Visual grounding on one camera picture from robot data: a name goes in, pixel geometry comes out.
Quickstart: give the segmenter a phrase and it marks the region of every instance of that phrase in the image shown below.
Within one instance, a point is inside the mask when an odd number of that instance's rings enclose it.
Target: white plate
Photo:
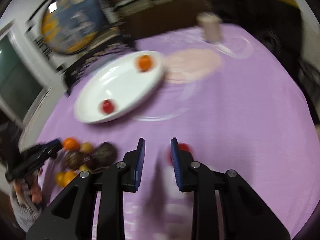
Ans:
[[[150,55],[153,66],[146,72],[136,67],[137,57]],[[138,105],[150,94],[164,75],[163,55],[155,51],[138,51],[127,54],[106,65],[97,72],[80,92],[75,106],[76,119],[84,123],[101,123],[121,117]],[[111,99],[115,111],[104,114],[101,103]]]

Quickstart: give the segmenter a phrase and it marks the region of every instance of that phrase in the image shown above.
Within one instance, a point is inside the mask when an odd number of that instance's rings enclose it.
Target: metal screw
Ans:
[[[81,178],[86,178],[86,177],[88,177],[89,176],[89,172],[88,171],[81,171],[80,172],[80,177]]]
[[[190,166],[192,168],[199,168],[200,167],[200,163],[199,162],[192,162],[192,163],[190,163]]]
[[[235,177],[237,176],[237,172],[235,170],[228,170],[227,171],[227,174],[230,176],[230,177]]]
[[[117,168],[119,168],[119,169],[123,169],[125,166],[127,166],[127,164],[125,164],[124,162],[117,163]]]

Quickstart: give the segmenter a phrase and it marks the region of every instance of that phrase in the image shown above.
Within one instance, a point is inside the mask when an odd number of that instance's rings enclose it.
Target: white door frame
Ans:
[[[16,35],[19,34],[17,26],[14,24],[14,21],[7,24],[3,29],[0,30],[0,40],[4,38],[4,36],[8,36],[9,41],[19,56],[20,60],[29,70],[30,74],[39,82],[39,84],[43,87],[39,95],[36,97],[35,101],[32,103],[31,107],[29,108],[26,116],[23,120],[17,116],[17,114],[8,106],[8,104],[4,101],[4,99],[0,96],[0,109],[11,119],[11,121],[15,122],[20,128],[24,128],[28,122],[30,121],[34,111],[39,106],[43,97],[49,91],[49,88],[44,84],[44,82],[39,78],[36,73],[39,73],[38,69],[34,66],[30,55],[27,51],[17,42]]]

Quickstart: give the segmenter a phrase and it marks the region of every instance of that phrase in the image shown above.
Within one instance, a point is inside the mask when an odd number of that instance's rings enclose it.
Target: black object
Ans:
[[[1,228],[1,238],[10,240],[25,240],[26,233],[22,229],[15,227],[10,220],[2,214],[0,210],[0,228]]]
[[[266,46],[296,80],[302,48],[299,8],[278,0],[212,0],[225,23],[241,26]]]
[[[320,99],[320,72],[313,65],[303,61],[300,63],[300,76],[299,79],[305,87],[312,102],[317,105]]]
[[[123,191],[140,186],[145,141],[105,172],[82,171],[44,210],[26,240],[91,239],[97,191],[101,191],[97,239],[124,240]]]
[[[7,158],[10,159],[20,156],[18,144],[21,133],[22,130],[10,120],[0,125],[0,162],[4,166],[7,165],[5,154],[8,153]]]
[[[318,240],[320,236],[320,201],[303,228],[292,240]]]
[[[101,167],[111,166],[118,157],[118,150],[111,143],[104,142],[99,145],[94,158]]]
[[[176,138],[171,156],[179,190],[195,192],[192,240],[219,239],[219,234],[234,240],[290,240],[284,225],[236,171],[211,171],[190,152],[179,150]],[[215,191],[223,211],[220,231]]]
[[[58,139],[47,144],[38,144],[22,152],[6,152],[5,159],[8,163],[8,170],[5,177],[8,182],[15,179],[23,179],[34,171],[38,170],[44,162],[51,158],[57,158],[57,152],[62,149]]]

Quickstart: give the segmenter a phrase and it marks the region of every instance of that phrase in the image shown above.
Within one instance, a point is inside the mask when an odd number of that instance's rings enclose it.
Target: person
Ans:
[[[12,183],[12,190],[10,191],[10,203],[13,213],[16,217],[18,225],[21,229],[27,232],[33,223],[38,219],[42,212],[42,191],[38,184],[38,176],[33,174],[33,183],[29,190],[29,197],[38,209],[36,212],[28,207],[23,196],[23,183],[15,180]]]

